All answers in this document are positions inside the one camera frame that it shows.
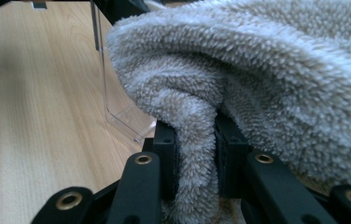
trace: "wooden surface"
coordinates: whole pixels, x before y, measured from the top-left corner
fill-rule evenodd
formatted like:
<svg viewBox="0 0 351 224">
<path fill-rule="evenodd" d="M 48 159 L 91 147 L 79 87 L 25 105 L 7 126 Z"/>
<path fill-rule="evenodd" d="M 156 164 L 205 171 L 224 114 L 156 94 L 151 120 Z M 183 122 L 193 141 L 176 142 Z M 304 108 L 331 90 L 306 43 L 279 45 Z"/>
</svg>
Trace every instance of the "wooden surface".
<svg viewBox="0 0 351 224">
<path fill-rule="evenodd" d="M 89 3 L 0 7 L 0 223 L 71 186 L 119 179 L 141 147 L 105 120 Z"/>
</svg>

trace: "towel fold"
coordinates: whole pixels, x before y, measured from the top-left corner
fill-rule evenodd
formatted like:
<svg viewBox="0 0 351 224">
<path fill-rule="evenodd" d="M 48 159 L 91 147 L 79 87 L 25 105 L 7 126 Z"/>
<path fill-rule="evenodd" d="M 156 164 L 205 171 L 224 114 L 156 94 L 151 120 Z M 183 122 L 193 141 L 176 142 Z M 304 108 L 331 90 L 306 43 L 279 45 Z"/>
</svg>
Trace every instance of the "towel fold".
<svg viewBox="0 0 351 224">
<path fill-rule="evenodd" d="M 217 195 L 218 110 L 306 185 L 351 184 L 351 1 L 197 2 L 119 21 L 107 45 L 124 90 L 179 136 L 164 221 L 243 222 Z"/>
</svg>

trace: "clear plastic container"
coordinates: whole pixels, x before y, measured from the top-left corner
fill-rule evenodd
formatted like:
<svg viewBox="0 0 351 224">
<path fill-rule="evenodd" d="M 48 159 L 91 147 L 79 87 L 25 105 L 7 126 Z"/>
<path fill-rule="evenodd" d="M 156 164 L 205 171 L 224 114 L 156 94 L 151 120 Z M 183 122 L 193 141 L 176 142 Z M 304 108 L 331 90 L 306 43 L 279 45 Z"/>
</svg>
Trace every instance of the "clear plastic container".
<svg viewBox="0 0 351 224">
<path fill-rule="evenodd" d="M 105 83 L 106 120 L 135 142 L 142 143 L 145 137 L 152 135 L 156 120 L 140 110 L 120 85 L 105 46 L 105 36 L 111 24 L 94 4 L 92 4 L 92 15 L 96 46 L 101 54 Z"/>
</svg>

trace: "wooden table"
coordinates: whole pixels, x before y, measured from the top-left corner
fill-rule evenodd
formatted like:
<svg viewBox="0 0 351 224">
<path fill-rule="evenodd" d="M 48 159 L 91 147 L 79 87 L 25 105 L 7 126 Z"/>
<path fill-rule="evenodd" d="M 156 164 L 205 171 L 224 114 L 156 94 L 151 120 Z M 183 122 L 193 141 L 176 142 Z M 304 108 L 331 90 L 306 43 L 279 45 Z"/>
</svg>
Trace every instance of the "wooden table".
<svg viewBox="0 0 351 224">
<path fill-rule="evenodd" d="M 102 189 L 141 146 L 105 120 L 90 3 L 0 7 L 0 223 L 71 186 Z"/>
</svg>

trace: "fluffy towel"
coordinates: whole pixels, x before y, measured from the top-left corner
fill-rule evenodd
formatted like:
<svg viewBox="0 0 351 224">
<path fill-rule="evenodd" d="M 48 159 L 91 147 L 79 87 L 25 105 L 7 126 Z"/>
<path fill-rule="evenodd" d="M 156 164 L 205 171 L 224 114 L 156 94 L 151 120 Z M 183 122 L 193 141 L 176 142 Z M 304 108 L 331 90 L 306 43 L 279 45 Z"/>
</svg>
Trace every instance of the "fluffy towel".
<svg viewBox="0 0 351 224">
<path fill-rule="evenodd" d="M 119 21 L 107 45 L 126 92 L 179 136 L 165 220 L 229 221 L 216 219 L 232 205 L 217 195 L 218 109 L 307 183 L 351 184 L 351 1 L 197 2 Z"/>
</svg>

